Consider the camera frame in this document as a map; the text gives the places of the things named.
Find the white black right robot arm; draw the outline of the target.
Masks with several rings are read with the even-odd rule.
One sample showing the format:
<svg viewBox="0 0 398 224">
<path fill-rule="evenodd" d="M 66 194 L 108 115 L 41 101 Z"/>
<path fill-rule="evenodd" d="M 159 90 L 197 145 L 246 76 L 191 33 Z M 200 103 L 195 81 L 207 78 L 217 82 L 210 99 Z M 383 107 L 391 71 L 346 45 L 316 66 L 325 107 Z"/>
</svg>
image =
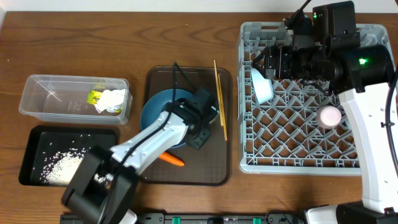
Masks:
<svg viewBox="0 0 398 224">
<path fill-rule="evenodd" d="M 305 223 L 397 222 L 397 66 L 385 45 L 362 46 L 354 3 L 298 9 L 284 19 L 290 45 L 267 46 L 252 66 L 264 77 L 326 80 L 351 125 L 362 179 L 358 202 L 308 209 Z"/>
</svg>

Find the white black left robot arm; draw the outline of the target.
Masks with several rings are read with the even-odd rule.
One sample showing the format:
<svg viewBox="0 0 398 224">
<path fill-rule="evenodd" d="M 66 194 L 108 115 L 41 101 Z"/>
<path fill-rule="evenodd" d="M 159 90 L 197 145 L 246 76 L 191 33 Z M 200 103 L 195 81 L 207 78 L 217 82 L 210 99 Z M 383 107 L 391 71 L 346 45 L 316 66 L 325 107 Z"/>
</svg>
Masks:
<svg viewBox="0 0 398 224">
<path fill-rule="evenodd" d="M 110 149 L 92 149 L 65 189 L 62 203 L 83 223 L 137 222 L 129 206 L 139 176 L 182 141 L 201 148 L 218 115 L 214 104 L 214 95 L 202 88 L 192 98 L 172 98 L 159 117 L 132 139 Z"/>
</svg>

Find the wooden chopstick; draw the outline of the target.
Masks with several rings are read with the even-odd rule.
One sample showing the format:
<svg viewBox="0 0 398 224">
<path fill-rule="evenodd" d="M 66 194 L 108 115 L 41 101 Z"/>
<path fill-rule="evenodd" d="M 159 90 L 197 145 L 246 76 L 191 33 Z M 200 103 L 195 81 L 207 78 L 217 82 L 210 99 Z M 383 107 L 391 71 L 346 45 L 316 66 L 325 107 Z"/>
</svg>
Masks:
<svg viewBox="0 0 398 224">
<path fill-rule="evenodd" d="M 216 67 L 216 60 L 213 60 L 213 64 L 214 64 L 214 71 L 215 71 L 215 82 L 216 82 L 216 90 L 217 90 L 217 96 L 218 96 L 218 105 L 219 105 L 219 114 L 220 114 L 220 122 L 221 122 L 221 126 L 224 126 L 224 122 L 223 122 L 223 109 L 221 107 L 221 95 L 220 95 L 220 84 L 218 81 L 218 72 L 217 72 L 217 67 Z"/>
<path fill-rule="evenodd" d="M 227 129 L 226 129 L 226 119 L 225 119 L 225 113 L 224 113 L 224 103 L 223 103 L 223 93 L 222 93 L 222 86 L 221 86 L 221 77 L 220 74 L 218 74 L 218 83 L 219 83 L 219 91 L 220 91 L 220 104 L 221 104 L 221 110 L 222 110 L 222 120 L 223 120 L 223 129 L 224 129 L 224 139 L 225 141 L 228 140 L 228 134 L 227 134 Z"/>
</svg>

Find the dark blue plate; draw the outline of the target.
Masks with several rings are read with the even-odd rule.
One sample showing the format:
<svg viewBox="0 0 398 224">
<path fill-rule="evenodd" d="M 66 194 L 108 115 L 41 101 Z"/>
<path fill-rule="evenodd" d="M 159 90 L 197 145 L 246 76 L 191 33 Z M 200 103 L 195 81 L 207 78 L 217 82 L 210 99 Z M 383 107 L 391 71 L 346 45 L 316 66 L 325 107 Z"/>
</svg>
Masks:
<svg viewBox="0 0 398 224">
<path fill-rule="evenodd" d="M 172 101 L 173 89 L 163 90 L 152 96 L 147 103 L 145 103 L 140 117 L 140 128 L 141 131 L 149 127 L 161 114 L 166 103 Z M 187 98 L 192 99 L 193 93 L 187 90 L 176 89 L 175 99 Z M 172 146 L 176 148 L 184 145 L 184 140 L 180 143 Z"/>
</svg>

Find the yellow green foil wrapper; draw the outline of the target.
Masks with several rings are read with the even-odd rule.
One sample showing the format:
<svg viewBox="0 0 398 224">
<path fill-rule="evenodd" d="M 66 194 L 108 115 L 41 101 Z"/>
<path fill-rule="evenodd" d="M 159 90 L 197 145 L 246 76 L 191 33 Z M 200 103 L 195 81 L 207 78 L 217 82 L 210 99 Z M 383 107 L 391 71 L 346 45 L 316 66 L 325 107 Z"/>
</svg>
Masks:
<svg viewBox="0 0 398 224">
<path fill-rule="evenodd" d="M 95 106 L 95 103 L 99 100 L 101 93 L 102 92 L 100 91 L 91 90 L 88 94 L 86 102 Z"/>
</svg>

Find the white tissue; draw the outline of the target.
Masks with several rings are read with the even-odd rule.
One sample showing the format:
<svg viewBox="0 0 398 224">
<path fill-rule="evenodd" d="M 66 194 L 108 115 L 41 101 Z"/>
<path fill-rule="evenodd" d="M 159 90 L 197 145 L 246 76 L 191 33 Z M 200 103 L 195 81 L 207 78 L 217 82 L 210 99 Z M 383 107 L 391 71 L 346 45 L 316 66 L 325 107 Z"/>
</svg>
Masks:
<svg viewBox="0 0 398 224">
<path fill-rule="evenodd" d="M 109 113 L 121 112 L 124 103 L 124 95 L 126 89 L 122 90 L 105 90 L 101 93 L 99 100 L 95 103 L 95 109 L 98 113 L 107 111 Z"/>
</svg>

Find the orange carrot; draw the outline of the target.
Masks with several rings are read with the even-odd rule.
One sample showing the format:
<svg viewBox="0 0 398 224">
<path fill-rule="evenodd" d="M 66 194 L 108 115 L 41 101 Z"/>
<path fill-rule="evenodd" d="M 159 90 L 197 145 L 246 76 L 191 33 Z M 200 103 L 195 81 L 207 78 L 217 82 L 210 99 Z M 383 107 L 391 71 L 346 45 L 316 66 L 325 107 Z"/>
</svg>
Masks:
<svg viewBox="0 0 398 224">
<path fill-rule="evenodd" d="M 168 152 L 163 152 L 159 156 L 159 159 L 179 167 L 183 167 L 185 165 L 184 161 L 180 160 L 179 158 L 175 157 L 174 155 Z"/>
</svg>

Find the pink plastic cup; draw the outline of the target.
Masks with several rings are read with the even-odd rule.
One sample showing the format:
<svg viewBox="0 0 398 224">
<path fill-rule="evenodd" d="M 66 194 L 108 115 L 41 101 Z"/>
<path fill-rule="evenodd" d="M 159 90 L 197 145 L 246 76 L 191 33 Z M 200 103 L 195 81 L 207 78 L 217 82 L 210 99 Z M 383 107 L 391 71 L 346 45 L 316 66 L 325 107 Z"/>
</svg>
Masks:
<svg viewBox="0 0 398 224">
<path fill-rule="evenodd" d="M 330 105 L 322 106 L 317 110 L 315 120 L 319 127 L 333 129 L 339 125 L 342 115 L 338 108 Z"/>
</svg>

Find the light blue small bowl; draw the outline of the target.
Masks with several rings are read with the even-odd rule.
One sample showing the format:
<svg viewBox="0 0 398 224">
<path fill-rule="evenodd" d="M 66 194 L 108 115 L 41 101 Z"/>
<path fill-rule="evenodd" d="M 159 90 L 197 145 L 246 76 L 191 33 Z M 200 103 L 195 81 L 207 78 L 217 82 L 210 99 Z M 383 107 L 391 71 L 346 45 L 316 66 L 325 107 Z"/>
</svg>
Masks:
<svg viewBox="0 0 398 224">
<path fill-rule="evenodd" d="M 274 91 L 272 89 L 272 82 L 270 79 L 264 78 L 255 68 L 251 69 L 251 79 L 257 102 L 259 104 L 263 104 L 273 99 Z"/>
</svg>

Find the white rice pile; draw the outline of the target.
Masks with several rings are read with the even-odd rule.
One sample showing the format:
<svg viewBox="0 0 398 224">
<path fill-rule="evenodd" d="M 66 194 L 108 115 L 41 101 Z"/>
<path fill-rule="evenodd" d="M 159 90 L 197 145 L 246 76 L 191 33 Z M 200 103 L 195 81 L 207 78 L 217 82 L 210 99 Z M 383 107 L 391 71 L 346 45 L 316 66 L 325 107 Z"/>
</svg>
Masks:
<svg viewBox="0 0 398 224">
<path fill-rule="evenodd" d="M 39 172 L 39 182 L 44 185 L 68 185 L 83 158 L 92 147 L 66 148 L 64 151 L 40 152 L 44 164 Z"/>
</svg>

